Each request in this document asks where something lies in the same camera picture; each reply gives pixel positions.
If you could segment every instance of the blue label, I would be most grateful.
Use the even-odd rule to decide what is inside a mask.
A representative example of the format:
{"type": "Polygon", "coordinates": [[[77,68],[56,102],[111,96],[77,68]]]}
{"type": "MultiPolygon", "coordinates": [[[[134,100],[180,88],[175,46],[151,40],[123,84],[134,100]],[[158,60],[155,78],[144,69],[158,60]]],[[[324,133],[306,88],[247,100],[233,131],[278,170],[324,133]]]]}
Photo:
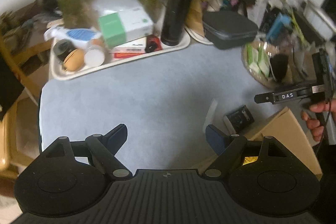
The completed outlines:
{"type": "Polygon", "coordinates": [[[93,39],[96,33],[88,29],[73,29],[67,31],[67,35],[73,39],[89,41],[93,39]]]}

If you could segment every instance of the finger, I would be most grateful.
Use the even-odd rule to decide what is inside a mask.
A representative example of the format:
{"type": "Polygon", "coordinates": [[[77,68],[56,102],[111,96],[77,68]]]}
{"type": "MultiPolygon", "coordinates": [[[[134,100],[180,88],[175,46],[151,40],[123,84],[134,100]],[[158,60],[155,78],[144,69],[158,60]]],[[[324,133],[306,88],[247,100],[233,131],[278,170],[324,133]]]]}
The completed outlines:
{"type": "Polygon", "coordinates": [[[313,139],[314,139],[314,141],[316,141],[316,142],[320,142],[321,139],[322,139],[322,135],[317,136],[317,137],[313,137],[313,139]]]}
{"type": "Polygon", "coordinates": [[[319,127],[321,125],[319,120],[314,120],[314,119],[308,119],[306,121],[306,125],[308,127],[308,129],[312,130],[315,129],[317,127],[319,127]]]}
{"type": "Polygon", "coordinates": [[[301,119],[304,121],[308,121],[309,115],[307,112],[301,111],[301,119]]]}
{"type": "MultiPolygon", "coordinates": [[[[316,113],[321,113],[324,111],[329,111],[330,104],[326,101],[319,102],[317,104],[311,105],[309,109],[316,113]]],[[[336,112],[336,99],[333,99],[331,102],[331,112],[336,112]]]]}
{"type": "Polygon", "coordinates": [[[311,130],[311,134],[313,135],[313,137],[318,137],[318,136],[322,136],[324,131],[324,127],[317,127],[311,130]]]}

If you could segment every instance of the tissue box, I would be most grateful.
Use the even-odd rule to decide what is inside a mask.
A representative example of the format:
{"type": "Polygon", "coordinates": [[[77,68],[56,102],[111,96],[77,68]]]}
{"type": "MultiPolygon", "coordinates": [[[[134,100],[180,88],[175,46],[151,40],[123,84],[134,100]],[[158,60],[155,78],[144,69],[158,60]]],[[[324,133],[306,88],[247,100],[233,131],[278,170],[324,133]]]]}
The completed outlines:
{"type": "Polygon", "coordinates": [[[153,21],[142,7],[99,17],[98,22],[109,49],[153,33],[153,21]]]}

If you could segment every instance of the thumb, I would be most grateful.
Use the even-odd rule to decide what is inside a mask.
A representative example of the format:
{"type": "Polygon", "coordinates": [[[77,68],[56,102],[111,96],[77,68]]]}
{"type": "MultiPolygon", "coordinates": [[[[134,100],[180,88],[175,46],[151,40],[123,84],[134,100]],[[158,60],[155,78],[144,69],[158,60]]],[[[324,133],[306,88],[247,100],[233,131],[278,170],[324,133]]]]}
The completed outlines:
{"type": "MultiPolygon", "coordinates": [[[[315,113],[329,111],[329,108],[330,104],[327,103],[326,101],[319,102],[309,107],[309,109],[315,113]]],[[[331,112],[336,112],[336,99],[333,99],[331,102],[331,112]]]]}

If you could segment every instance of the crosshair logo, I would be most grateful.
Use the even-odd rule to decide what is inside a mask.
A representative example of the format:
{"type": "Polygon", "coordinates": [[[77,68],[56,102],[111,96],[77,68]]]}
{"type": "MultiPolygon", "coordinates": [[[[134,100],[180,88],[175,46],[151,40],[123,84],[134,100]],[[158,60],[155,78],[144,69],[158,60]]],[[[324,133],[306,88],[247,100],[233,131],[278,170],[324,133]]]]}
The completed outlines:
{"type": "Polygon", "coordinates": [[[172,175],[172,174],[169,173],[169,172],[166,172],[166,173],[163,174],[163,176],[164,176],[165,178],[169,178],[171,175],[172,175]]]}

